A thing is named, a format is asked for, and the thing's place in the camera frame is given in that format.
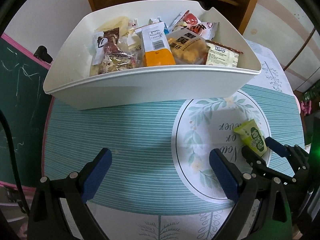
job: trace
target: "orange snack package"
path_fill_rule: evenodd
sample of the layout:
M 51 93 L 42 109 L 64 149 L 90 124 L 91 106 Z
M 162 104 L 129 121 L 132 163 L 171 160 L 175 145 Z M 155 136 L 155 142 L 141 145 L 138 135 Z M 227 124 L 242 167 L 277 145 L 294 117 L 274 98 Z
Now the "orange snack package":
M 164 34 L 164 22 L 143 26 L 139 34 L 145 67 L 176 64 Z

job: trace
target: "nutrition label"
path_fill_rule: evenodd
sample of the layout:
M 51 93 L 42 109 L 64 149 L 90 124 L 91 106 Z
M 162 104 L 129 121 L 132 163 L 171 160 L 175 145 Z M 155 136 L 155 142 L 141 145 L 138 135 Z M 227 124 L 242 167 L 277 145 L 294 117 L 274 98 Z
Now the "nutrition label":
M 152 41 L 159 40 L 162 38 L 161 31 L 160 30 L 151 31 L 151 32 L 149 32 L 149 37 L 150 37 L 150 40 L 152 40 Z

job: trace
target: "leaf pattern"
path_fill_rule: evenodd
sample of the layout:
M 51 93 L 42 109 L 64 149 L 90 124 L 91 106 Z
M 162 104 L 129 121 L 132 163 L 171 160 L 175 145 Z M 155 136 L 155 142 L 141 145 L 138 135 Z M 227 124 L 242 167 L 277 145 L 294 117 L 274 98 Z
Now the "leaf pattern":
M 202 122 L 205 122 L 206 125 L 210 125 L 210 120 L 213 116 L 213 111 L 217 111 L 220 107 L 237 107 L 242 113 L 245 114 L 247 119 L 254 118 L 257 124 L 260 122 L 260 112 L 254 110 L 254 106 L 250 104 L 244 104 L 246 101 L 245 98 L 238 98 L 239 95 L 232 96 L 230 98 L 209 98 L 206 100 L 199 100 L 196 102 L 198 106 L 190 106 L 188 108 L 190 112 L 190 124 L 191 130 L 189 130 L 183 141 L 185 142 L 185 147 L 187 152 L 190 153 L 188 164 L 189 166 L 195 161 L 195 159 L 201 160 L 199 154 L 195 152 L 195 147 L 198 146 L 203 148 L 203 141 L 200 135 L 196 132 L 196 129 Z M 215 188 L 220 187 L 218 179 L 212 170 L 200 171 L 200 183 L 203 187 Z
M 272 85 L 273 89 L 275 91 L 282 92 L 281 90 L 282 82 L 278 78 L 279 74 L 277 70 L 274 68 L 269 68 L 267 62 L 264 62 L 263 64 L 261 64 L 261 68 L 265 71 L 266 78 L 270 81 L 270 85 Z
M 161 226 L 161 216 L 158 216 L 158 226 L 155 222 L 145 222 L 144 224 L 138 224 L 140 227 L 139 239 L 140 240 L 170 240 L 179 239 L 180 228 L 178 228 L 180 222 L 172 222 Z
M 218 210 L 199 214 L 202 227 L 198 230 L 197 239 L 211 240 L 214 237 L 218 231 L 222 213 L 223 210 Z

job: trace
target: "teal striped tablecloth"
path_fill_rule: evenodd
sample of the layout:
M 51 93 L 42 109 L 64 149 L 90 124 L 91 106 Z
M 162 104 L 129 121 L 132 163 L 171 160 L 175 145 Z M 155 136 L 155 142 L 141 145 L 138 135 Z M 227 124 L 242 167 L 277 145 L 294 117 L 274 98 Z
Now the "teal striped tablecloth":
M 293 96 L 252 85 L 242 90 L 261 107 L 272 137 L 304 146 Z M 78 111 L 55 100 L 45 143 L 44 172 L 61 179 L 80 171 L 103 147 L 113 152 L 112 166 L 92 202 L 152 215 L 189 215 L 231 207 L 192 194 L 173 164 L 172 127 L 184 100 Z M 286 159 L 271 156 L 269 167 L 293 175 Z

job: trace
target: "snack package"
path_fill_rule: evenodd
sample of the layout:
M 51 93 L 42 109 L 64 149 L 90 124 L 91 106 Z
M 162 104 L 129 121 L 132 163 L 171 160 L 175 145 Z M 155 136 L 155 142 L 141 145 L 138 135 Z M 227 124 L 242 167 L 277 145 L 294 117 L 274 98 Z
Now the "snack package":
M 89 76 L 139 67 L 137 53 L 125 53 L 118 46 L 119 28 L 94 35 L 96 55 Z
M 145 67 L 176 64 L 164 35 L 163 22 L 141 27 L 141 32 L 138 35 L 141 39 Z
M 96 32 L 105 32 L 109 31 L 115 28 L 119 28 L 119 36 L 123 36 L 126 34 L 128 29 L 132 28 L 134 26 L 135 22 L 130 20 L 126 16 L 120 16 L 117 17 L 111 21 L 105 22 L 103 25 L 101 25 L 98 29 L 96 29 Z
M 128 37 L 122 36 L 118 40 L 118 47 L 123 52 L 129 55 L 136 55 L 137 57 L 137 67 L 143 67 L 143 58 L 142 58 L 142 50 L 141 50 L 141 41 L 138 35 L 134 33 L 134 39 L 129 34 Z
M 162 22 L 160 20 L 160 17 L 158 17 L 157 19 L 150 19 L 149 20 L 149 24 L 159 23 L 159 22 Z M 164 34 L 167 35 L 168 33 L 169 33 L 169 31 L 168 31 L 167 25 L 164 23 Z
M 188 29 L 166 35 L 176 64 L 202 64 L 206 55 L 204 38 Z
M 214 41 L 206 41 L 207 43 L 207 58 L 206 65 L 237 67 L 239 55 L 242 53 L 239 50 L 221 45 Z
M 169 32 L 187 28 L 194 33 L 200 35 L 205 40 L 212 40 L 218 29 L 219 23 L 201 22 L 190 11 L 180 13 L 168 28 Z
M 258 156 L 261 157 L 267 151 L 264 137 L 254 119 L 242 123 L 239 127 L 234 128 L 233 131 L 240 134 L 242 142 Z

